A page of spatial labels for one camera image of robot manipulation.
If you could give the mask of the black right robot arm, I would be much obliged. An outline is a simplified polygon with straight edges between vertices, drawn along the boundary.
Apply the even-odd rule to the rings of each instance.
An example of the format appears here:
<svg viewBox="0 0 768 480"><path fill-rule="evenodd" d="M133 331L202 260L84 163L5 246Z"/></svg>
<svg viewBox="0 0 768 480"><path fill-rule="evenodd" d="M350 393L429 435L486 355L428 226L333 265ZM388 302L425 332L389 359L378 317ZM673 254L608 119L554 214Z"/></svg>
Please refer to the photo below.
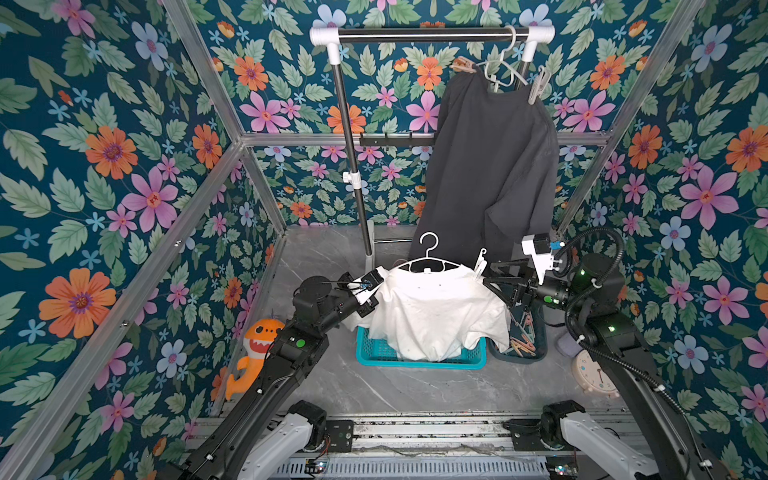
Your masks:
<svg viewBox="0 0 768 480"><path fill-rule="evenodd" d="M613 479L727 479L728 468L695 432L656 373L649 344L617 300L622 235L609 227L569 242L523 239L524 258L490 264L484 286L508 307L541 302L564 313L564 326L617 387L650 447L644 456L595 423L573 400L544 406L538 437L550 450L572 447Z"/></svg>

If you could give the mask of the dark grey t-shirt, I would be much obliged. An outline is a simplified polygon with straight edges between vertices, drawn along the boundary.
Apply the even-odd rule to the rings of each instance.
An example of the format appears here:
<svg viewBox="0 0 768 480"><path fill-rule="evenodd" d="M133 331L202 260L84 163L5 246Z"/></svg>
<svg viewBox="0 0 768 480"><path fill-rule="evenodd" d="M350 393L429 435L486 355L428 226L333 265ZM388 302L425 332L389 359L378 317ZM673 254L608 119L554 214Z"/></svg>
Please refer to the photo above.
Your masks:
<svg viewBox="0 0 768 480"><path fill-rule="evenodd" d="M490 262L507 261L524 236L549 233L559 143L550 114L530 91L493 93L479 71L449 81L409 258L472 267L484 250Z"/></svg>

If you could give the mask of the white garment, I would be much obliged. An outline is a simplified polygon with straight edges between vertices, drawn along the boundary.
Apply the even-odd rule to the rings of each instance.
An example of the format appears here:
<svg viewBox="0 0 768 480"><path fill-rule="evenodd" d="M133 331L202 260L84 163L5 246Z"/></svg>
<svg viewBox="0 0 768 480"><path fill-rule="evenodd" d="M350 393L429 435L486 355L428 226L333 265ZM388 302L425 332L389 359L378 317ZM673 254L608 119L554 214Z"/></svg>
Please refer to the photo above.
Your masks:
<svg viewBox="0 0 768 480"><path fill-rule="evenodd" d="M473 349L481 338L499 350L510 346L508 307L469 268L427 274L379 268L385 280L378 306L365 317L352 314L344 321L348 329L367 328L402 356L433 362Z"/></svg>

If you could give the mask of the black wall hook rail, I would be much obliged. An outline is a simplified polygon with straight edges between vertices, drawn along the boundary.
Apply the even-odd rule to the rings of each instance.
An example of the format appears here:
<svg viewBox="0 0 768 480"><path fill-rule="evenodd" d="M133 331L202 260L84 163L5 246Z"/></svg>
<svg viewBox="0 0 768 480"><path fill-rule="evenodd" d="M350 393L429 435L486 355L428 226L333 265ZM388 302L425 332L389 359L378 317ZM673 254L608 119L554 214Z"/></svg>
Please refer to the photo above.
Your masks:
<svg viewBox="0 0 768 480"><path fill-rule="evenodd" d="M357 137L358 144L363 147L432 147L435 144L433 134L423 133L363 133Z"/></svg>

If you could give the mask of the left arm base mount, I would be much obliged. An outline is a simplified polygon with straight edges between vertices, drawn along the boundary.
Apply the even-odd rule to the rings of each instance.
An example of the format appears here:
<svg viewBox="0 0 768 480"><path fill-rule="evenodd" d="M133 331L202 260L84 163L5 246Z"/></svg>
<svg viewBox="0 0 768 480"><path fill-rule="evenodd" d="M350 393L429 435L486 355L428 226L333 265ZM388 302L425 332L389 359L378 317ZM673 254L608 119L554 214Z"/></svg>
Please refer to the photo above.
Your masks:
<svg viewBox="0 0 768 480"><path fill-rule="evenodd" d="M270 438L281 446L284 441L306 453L349 453L355 433L352 420L313 422L300 415L287 415L269 431Z"/></svg>

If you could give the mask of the teal laundry basket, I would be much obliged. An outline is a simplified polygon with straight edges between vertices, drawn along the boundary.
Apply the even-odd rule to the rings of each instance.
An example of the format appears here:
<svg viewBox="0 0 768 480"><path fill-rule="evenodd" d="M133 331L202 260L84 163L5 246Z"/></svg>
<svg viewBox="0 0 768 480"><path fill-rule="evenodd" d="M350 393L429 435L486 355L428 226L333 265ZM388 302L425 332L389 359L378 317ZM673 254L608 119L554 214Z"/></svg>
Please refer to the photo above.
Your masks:
<svg viewBox="0 0 768 480"><path fill-rule="evenodd" d="M385 339L373 339L369 336L367 328L358 327L356 358L360 364L369 367L474 371L486 365L486 339L481 338L473 349L462 348L456 356L433 362L426 357L402 356Z"/></svg>

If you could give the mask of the white plastic hanger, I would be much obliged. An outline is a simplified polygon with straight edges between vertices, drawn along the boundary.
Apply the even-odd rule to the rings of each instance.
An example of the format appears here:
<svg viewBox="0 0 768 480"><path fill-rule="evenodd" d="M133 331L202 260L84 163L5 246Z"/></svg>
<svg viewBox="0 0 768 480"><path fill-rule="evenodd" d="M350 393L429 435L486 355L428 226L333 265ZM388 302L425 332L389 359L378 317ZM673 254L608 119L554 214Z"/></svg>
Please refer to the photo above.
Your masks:
<svg viewBox="0 0 768 480"><path fill-rule="evenodd" d="M445 272L461 267L461 264L439 258L433 255L433 251L439 246L439 236L431 231L423 233L419 238L419 244L425 245L427 239L432 239L433 244L425 248L424 254L421 257L407 260L401 264L395 266L395 269L407 271L409 273L437 273Z"/></svg>
<svg viewBox="0 0 768 480"><path fill-rule="evenodd" d="M514 46L518 43L518 38L528 35L527 28L508 26L507 30L511 35L509 45L491 60L482 61L475 64L473 67L474 73L483 74L484 78L490 84L490 91L493 93L498 93L501 87L523 87L529 84L526 77L507 61L507 53L514 49ZM506 70L510 74L508 82L503 81L503 70Z"/></svg>

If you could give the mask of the dark teal clothespin tray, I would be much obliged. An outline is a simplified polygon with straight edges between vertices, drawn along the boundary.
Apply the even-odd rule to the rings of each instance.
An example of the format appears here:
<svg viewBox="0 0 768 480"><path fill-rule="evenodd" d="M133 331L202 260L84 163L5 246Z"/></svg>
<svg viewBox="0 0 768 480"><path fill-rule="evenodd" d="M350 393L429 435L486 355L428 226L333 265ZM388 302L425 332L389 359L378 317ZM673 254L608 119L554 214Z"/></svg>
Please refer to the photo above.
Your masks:
<svg viewBox="0 0 768 480"><path fill-rule="evenodd" d="M532 364L543 360L548 353L548 340L542 306L539 303L530 307L515 306L510 314L510 346L500 351L491 342L490 354L507 363Z"/></svg>

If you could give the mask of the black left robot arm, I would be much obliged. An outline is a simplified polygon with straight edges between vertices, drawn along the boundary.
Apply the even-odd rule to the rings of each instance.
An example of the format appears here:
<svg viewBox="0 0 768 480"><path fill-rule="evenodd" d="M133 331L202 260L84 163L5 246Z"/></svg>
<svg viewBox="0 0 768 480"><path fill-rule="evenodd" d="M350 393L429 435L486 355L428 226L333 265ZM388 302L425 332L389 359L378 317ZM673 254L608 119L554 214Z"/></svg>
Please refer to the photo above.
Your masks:
<svg viewBox="0 0 768 480"><path fill-rule="evenodd" d="M329 346L328 333L353 314L364 317L378 302L385 273L377 267L359 278L305 279L293 294L293 317L267 352L264 365L234 409L203 444L160 479L268 479L292 455L320 447L326 413L307 401L268 426L286 399L308 377Z"/></svg>

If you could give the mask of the lavender cloth item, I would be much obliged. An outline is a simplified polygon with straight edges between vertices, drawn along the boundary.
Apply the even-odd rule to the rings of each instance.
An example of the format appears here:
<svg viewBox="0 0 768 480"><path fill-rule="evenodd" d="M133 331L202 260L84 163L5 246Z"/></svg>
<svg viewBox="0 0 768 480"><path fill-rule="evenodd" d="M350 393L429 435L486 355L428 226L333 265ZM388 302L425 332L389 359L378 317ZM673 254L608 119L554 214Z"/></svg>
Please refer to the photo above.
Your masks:
<svg viewBox="0 0 768 480"><path fill-rule="evenodd" d="M564 332L557 338L555 347L561 355L570 359L575 358L583 350L569 332Z"/></svg>

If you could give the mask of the beige round clock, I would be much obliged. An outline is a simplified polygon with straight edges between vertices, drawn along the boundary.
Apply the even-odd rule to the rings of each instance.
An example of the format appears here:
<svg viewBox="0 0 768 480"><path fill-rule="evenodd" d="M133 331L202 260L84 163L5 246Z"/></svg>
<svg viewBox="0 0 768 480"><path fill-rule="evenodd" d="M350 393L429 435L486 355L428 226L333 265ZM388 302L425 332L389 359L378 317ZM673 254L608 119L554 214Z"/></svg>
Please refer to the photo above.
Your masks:
<svg viewBox="0 0 768 480"><path fill-rule="evenodd" d="M579 386L586 393L602 394L614 398L620 396L610 377L586 350L581 350L573 359L572 373Z"/></svg>

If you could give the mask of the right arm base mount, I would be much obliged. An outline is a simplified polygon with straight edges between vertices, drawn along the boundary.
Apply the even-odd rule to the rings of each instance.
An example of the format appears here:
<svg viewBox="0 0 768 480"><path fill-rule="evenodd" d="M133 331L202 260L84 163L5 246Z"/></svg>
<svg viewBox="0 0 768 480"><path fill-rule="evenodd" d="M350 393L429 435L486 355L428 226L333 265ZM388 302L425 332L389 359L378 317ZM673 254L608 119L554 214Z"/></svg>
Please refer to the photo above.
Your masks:
<svg viewBox="0 0 768 480"><path fill-rule="evenodd" d="M560 422L549 416L538 419L508 419L502 427L510 433L516 451L577 451L567 443Z"/></svg>

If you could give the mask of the orange shark plush toy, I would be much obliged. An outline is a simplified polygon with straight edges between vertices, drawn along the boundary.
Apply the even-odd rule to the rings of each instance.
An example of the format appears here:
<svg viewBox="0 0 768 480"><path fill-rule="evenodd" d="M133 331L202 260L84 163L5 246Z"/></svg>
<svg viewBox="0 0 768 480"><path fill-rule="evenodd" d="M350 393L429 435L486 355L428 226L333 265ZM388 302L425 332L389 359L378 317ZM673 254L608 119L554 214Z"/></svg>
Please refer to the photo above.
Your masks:
<svg viewBox="0 0 768 480"><path fill-rule="evenodd" d="M236 371L242 372L242 375L236 378L234 374L229 374L224 378L227 370L223 369L214 380L212 400L216 400L223 392L225 399L229 401L234 394L245 393L250 389L262 370L271 345L284 326L285 324L277 319L262 319L246 331L243 337L245 354L236 364Z"/></svg>

